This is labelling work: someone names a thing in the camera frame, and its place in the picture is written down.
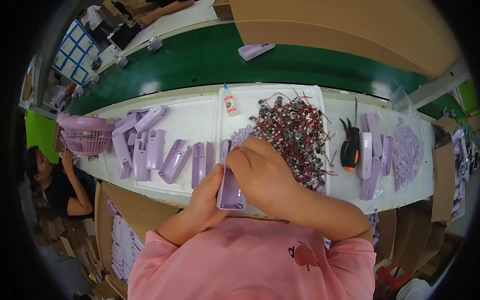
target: glue bottle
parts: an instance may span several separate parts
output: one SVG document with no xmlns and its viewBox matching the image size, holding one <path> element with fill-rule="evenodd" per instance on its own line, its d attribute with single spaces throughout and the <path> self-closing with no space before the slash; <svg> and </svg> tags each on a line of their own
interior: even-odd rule
<svg viewBox="0 0 480 300">
<path fill-rule="evenodd" d="M 224 98 L 223 98 L 223 105 L 225 105 L 225 108 L 227 109 L 227 114 L 230 117 L 235 117 L 240 114 L 238 109 L 235 107 L 235 104 L 233 104 L 233 96 L 232 93 L 228 90 L 227 84 L 223 84 L 223 87 L 225 89 L 224 93 Z"/>
</svg>

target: black device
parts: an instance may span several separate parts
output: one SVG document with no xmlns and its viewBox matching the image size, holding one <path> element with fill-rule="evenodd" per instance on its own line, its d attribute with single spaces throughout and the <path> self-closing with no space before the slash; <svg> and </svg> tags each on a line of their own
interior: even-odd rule
<svg viewBox="0 0 480 300">
<path fill-rule="evenodd" d="M 115 47 L 124 50 L 128 43 L 142 30 L 139 24 L 135 23 L 132 27 L 129 27 L 125 23 L 121 23 L 107 36 L 107 39 Z"/>
</svg>

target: plastic bag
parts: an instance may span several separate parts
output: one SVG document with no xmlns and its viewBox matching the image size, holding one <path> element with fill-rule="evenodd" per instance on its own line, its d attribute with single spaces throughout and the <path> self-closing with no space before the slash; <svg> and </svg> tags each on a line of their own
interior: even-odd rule
<svg viewBox="0 0 480 300">
<path fill-rule="evenodd" d="M 413 108 L 403 87 L 390 97 L 392 109 L 400 114 L 395 122 L 393 166 L 397 192 L 417 176 L 423 160 L 423 129 L 420 113 Z"/>
</svg>

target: red stool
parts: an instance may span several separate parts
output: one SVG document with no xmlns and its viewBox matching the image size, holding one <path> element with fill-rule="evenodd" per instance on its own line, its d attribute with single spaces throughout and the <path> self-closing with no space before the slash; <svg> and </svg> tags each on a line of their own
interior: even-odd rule
<svg viewBox="0 0 480 300">
<path fill-rule="evenodd" d="M 397 268 L 395 274 L 392 276 L 390 272 Z M 405 272 L 405 275 L 401 278 L 397 278 L 396 275 L 400 268 L 396 264 L 391 264 L 388 267 L 381 266 L 377 270 L 377 280 L 375 280 L 375 292 L 373 294 L 374 299 L 389 300 L 390 297 L 397 292 L 404 284 L 406 284 L 412 277 L 409 273 Z"/>
</svg>

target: black t-shirt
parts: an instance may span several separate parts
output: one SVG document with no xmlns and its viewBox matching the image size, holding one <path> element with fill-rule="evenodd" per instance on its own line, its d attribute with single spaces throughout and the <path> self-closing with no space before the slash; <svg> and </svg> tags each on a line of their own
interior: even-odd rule
<svg viewBox="0 0 480 300">
<path fill-rule="evenodd" d="M 95 216 L 95 211 L 83 216 L 69 216 L 67 214 L 67 205 L 70 197 L 77 199 L 77 194 L 73 189 L 70 180 L 65 173 L 63 173 L 61 164 L 54 166 L 52 170 L 52 182 L 44 190 L 45 196 L 47 197 L 47 202 L 50 205 L 50 208 L 60 217 L 67 220 L 83 220 L 92 218 Z M 79 180 L 83 187 L 87 190 L 86 182 Z"/>
<path fill-rule="evenodd" d="M 160 5 L 160 7 L 165 7 L 175 1 L 178 1 L 178 2 L 185 2 L 185 1 L 188 1 L 188 0 L 146 0 L 147 3 L 150 3 L 150 2 L 155 2 L 155 3 L 158 3 L 158 5 Z"/>
</svg>

